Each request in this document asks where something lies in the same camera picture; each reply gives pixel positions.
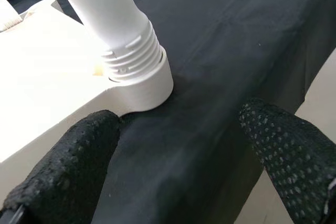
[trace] black cloth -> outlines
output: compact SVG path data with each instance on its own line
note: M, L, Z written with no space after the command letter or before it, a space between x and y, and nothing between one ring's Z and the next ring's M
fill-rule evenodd
M110 111L80 120L8 194L4 210L23 205L32 224L91 223L119 136L120 120Z
M18 11L37 1L11 0ZM336 0L135 2L175 87L159 108L124 118L93 223L233 223L261 174L233 122L239 105L253 94L298 108L336 46Z
M249 99L241 127L295 224L322 223L335 208L336 145L311 123Z

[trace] floor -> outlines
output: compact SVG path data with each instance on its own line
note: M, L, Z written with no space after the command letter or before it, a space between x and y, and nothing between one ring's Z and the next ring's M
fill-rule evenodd
M317 126L336 143L336 50L312 83L296 115ZM270 178L264 171L235 224L293 224Z

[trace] white pvc pipe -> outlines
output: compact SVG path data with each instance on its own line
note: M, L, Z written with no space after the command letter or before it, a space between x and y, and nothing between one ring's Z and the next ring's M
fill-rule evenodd
M133 0L68 0L83 24L110 48L103 56L111 79L152 71L162 57L148 18Z

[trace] black table cover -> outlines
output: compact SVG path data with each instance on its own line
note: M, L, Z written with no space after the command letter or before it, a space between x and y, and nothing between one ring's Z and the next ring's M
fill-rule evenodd
M37 1L11 0L19 12ZM124 118L92 223L233 223L261 173L237 108L250 95L298 108L336 46L336 0L135 2L175 88L159 108Z

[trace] black fabric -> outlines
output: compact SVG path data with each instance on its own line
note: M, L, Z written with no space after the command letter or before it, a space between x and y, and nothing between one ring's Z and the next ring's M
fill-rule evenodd
M262 170L234 115L252 93L298 108L336 46L336 0L135 2L175 88L159 108L123 118L92 223L233 223Z
M260 99L249 99L239 119L294 223L320 223L334 208L336 145L311 123Z
M9 193L4 209L24 205L36 224L91 223L119 128L119 118L110 111L76 123Z

